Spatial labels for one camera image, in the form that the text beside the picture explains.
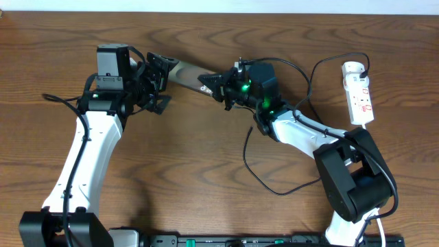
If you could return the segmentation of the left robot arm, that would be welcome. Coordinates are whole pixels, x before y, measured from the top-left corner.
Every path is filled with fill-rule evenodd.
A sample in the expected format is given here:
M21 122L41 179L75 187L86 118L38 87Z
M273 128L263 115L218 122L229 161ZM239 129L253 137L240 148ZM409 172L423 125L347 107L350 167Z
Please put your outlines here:
M115 146L128 117L140 110L161 114L163 95L180 61L158 54L143 55L132 46L97 48L97 73L71 105L45 94L76 115L73 143L61 175L39 211L24 212L19 233L24 246L149 246L135 228L106 229L99 220L99 200Z

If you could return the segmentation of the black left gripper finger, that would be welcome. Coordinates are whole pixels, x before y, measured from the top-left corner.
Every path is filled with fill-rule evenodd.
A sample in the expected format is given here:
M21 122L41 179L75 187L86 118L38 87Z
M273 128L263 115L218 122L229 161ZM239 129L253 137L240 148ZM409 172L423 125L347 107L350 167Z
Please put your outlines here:
M147 110L151 113L161 115L171 101L169 95L145 94L139 96L139 112Z
M150 75L154 78L159 91L165 91L169 72L179 63L175 58L167 58L151 52L147 53Z

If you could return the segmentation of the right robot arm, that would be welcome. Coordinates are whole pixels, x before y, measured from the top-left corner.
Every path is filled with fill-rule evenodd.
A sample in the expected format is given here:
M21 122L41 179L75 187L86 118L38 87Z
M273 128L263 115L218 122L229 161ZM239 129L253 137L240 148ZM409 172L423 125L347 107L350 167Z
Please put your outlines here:
M281 97L271 64L236 62L225 73L202 74L198 80L227 110L236 104L254 109L263 134L314 159L334 210L324 234L330 244L359 246L371 221L396 211L396 181L370 133L330 128L304 116Z

